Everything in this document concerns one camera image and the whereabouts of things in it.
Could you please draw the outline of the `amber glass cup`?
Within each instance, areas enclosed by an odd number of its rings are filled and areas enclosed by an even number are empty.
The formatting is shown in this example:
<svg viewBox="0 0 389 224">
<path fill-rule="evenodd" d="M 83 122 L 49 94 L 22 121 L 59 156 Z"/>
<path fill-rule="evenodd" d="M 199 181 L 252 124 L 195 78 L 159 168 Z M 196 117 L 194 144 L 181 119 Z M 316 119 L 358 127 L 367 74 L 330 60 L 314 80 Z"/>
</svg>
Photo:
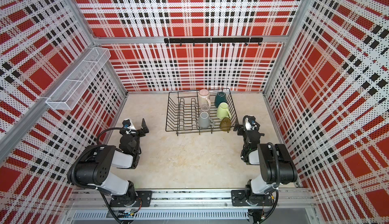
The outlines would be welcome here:
<svg viewBox="0 0 389 224">
<path fill-rule="evenodd" d="M 229 118 L 223 118 L 219 125 L 219 128 L 221 131 L 229 132 L 231 130 L 231 126 L 231 120 Z"/>
</svg>

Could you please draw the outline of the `light green mug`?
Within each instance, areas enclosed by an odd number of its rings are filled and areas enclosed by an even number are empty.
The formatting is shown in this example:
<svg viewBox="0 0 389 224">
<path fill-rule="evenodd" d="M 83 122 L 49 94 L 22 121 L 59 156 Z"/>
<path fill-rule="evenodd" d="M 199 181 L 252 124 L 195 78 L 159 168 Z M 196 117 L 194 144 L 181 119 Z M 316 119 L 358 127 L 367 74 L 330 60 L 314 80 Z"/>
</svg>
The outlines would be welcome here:
<svg viewBox="0 0 389 224">
<path fill-rule="evenodd" d="M 232 118 L 232 114 L 229 110 L 229 105 L 226 102 L 219 104 L 217 108 L 217 118 L 223 120 L 224 118 Z"/>
</svg>

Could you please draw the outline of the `black wire dish rack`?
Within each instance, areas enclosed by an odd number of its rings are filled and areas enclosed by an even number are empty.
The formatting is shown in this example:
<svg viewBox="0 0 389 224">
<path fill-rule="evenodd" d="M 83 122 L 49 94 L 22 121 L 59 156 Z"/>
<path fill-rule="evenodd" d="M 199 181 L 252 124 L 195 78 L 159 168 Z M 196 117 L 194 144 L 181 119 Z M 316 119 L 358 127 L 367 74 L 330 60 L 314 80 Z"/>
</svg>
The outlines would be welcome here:
<svg viewBox="0 0 389 224">
<path fill-rule="evenodd" d="M 223 92 L 226 94 L 227 104 L 232 114 L 231 130 L 236 131 L 235 127 L 239 125 L 239 120 L 230 89 L 217 88 L 210 89 L 209 92 L 211 100 L 209 118 L 215 121 L 214 126 L 210 126 L 209 128 L 201 128 L 199 126 L 201 113 L 199 90 L 171 91 L 168 94 L 165 130 L 167 132 L 175 132 L 176 135 L 221 131 L 220 123 L 222 120 L 217 117 L 217 107 L 214 105 L 214 101 L 217 93 Z"/>
</svg>

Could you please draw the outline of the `white grey-handled mug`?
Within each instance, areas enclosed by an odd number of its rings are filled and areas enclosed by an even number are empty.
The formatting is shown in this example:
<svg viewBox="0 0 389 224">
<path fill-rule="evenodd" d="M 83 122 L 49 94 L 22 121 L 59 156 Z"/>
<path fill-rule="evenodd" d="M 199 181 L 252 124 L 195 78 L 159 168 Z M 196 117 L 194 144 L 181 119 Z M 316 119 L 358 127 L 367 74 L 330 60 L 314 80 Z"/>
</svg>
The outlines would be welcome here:
<svg viewBox="0 0 389 224">
<path fill-rule="evenodd" d="M 215 126 L 215 121 L 210 118 L 208 112 L 203 111 L 199 115 L 199 127 L 201 129 L 207 129 Z"/>
</svg>

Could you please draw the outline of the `dark green mug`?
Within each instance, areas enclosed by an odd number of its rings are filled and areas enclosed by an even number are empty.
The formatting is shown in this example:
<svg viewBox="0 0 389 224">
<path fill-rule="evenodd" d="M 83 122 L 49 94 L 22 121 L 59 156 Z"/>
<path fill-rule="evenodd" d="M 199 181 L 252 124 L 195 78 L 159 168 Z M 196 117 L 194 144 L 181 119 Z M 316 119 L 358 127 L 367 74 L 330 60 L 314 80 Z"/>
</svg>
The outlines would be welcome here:
<svg viewBox="0 0 389 224">
<path fill-rule="evenodd" d="M 214 105 L 216 108 L 218 108 L 219 105 L 223 102 L 227 103 L 227 95 L 224 91 L 218 91 L 215 96 Z"/>
</svg>

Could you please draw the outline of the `clear glass cup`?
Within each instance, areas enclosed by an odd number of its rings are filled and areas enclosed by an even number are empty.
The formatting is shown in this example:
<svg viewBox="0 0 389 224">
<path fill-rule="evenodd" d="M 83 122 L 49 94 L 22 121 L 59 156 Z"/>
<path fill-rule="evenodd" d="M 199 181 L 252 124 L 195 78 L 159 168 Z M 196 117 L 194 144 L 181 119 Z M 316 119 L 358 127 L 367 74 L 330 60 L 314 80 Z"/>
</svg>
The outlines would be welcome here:
<svg viewBox="0 0 389 224">
<path fill-rule="evenodd" d="M 201 112 L 209 112 L 210 107 L 207 104 L 203 104 L 200 106 Z"/>
</svg>

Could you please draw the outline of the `purple iridescent mug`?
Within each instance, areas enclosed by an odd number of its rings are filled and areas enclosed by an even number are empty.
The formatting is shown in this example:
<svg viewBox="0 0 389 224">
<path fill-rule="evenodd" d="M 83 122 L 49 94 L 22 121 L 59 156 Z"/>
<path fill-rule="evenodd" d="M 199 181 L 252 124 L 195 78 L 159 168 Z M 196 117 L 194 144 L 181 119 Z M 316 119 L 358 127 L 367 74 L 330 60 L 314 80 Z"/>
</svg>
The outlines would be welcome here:
<svg viewBox="0 0 389 224">
<path fill-rule="evenodd" d="M 207 89 L 202 89 L 198 92 L 199 107 L 203 104 L 209 105 L 211 108 L 210 92 Z"/>
</svg>

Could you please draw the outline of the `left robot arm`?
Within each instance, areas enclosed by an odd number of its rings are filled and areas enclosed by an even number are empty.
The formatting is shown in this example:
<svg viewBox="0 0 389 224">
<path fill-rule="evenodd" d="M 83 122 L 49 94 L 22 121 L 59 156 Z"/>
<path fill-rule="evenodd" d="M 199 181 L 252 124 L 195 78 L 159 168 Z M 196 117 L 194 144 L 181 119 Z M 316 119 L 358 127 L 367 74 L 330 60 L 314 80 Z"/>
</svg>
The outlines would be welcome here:
<svg viewBox="0 0 389 224">
<path fill-rule="evenodd" d="M 121 134 L 119 147 L 100 144 L 86 147 L 70 167 L 67 178 L 79 188 L 98 190 L 103 196 L 115 197 L 120 202 L 119 206 L 133 206 L 141 201 L 134 183 L 118 177 L 110 169 L 137 167 L 141 155 L 140 138 L 149 133 L 149 129 L 145 120 L 142 120 L 141 128 L 136 129 L 131 119 L 125 119 L 122 127 L 100 132 L 96 141 L 99 142 L 103 134 L 113 130 Z"/>
</svg>

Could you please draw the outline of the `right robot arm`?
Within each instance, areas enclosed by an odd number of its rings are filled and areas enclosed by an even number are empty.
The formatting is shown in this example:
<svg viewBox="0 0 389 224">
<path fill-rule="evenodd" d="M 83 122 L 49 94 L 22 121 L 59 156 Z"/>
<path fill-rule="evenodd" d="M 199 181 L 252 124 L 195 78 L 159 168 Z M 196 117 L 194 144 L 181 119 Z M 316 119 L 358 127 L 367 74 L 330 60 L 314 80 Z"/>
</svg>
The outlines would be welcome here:
<svg viewBox="0 0 389 224">
<path fill-rule="evenodd" d="M 263 133 L 254 116 L 244 116 L 243 123 L 234 127 L 244 140 L 241 160 L 260 167 L 260 175 L 248 180 L 244 191 L 232 191 L 233 206 L 273 205 L 271 194 L 280 185 L 297 181 L 297 169 L 286 146 L 260 142 Z"/>
</svg>

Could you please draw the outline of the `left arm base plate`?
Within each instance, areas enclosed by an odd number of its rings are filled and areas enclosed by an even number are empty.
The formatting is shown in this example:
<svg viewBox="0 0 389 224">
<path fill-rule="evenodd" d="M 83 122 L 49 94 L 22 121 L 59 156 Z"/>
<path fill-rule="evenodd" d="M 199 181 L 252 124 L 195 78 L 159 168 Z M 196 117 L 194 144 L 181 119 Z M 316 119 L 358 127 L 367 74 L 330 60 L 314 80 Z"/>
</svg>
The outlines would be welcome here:
<svg viewBox="0 0 389 224">
<path fill-rule="evenodd" d="M 152 198 L 152 191 L 135 191 L 135 195 L 130 197 L 129 195 L 112 196 L 109 206 L 110 207 L 149 207 Z"/>
</svg>

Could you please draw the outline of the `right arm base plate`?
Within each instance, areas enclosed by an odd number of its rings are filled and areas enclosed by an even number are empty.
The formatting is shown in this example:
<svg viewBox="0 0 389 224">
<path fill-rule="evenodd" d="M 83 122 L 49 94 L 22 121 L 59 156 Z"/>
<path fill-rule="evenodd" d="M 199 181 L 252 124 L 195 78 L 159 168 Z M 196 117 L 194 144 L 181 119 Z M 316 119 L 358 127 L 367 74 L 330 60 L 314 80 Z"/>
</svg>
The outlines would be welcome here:
<svg viewBox="0 0 389 224">
<path fill-rule="evenodd" d="M 241 206 L 252 206 L 252 207 L 262 207 L 262 206 L 272 206 L 273 201 L 270 195 L 256 195 L 242 190 L 232 190 L 231 191 L 232 204 L 235 207 Z"/>
</svg>

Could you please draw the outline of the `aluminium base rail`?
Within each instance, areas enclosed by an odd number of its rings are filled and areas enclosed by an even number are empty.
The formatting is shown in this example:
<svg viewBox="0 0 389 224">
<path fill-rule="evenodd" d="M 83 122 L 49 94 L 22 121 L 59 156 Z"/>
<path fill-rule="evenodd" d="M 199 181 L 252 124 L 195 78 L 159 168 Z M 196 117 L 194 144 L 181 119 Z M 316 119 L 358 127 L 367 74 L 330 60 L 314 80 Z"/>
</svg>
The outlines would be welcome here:
<svg viewBox="0 0 389 224">
<path fill-rule="evenodd" d="M 235 207 L 232 189 L 150 189 L 149 207 L 113 208 L 118 217 L 132 224 L 253 224 L 270 206 Z M 114 224 L 97 191 L 80 190 L 71 195 L 60 223 Z M 319 224 L 316 204 L 308 189 L 281 188 L 279 200 L 267 224 Z"/>
</svg>

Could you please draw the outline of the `black wall hook rail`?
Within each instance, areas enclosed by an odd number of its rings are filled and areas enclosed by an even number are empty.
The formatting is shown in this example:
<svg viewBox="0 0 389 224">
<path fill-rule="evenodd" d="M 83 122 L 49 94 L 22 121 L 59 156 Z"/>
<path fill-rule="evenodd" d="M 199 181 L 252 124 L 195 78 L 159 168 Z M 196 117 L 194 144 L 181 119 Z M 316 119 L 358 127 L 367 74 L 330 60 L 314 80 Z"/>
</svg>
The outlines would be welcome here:
<svg viewBox="0 0 389 224">
<path fill-rule="evenodd" d="M 180 46 L 182 44 L 209 44 L 209 43 L 216 43 L 216 44 L 222 44 L 222 43 L 262 43 L 263 38 L 165 38 L 164 39 L 165 44 L 179 44 Z"/>
</svg>

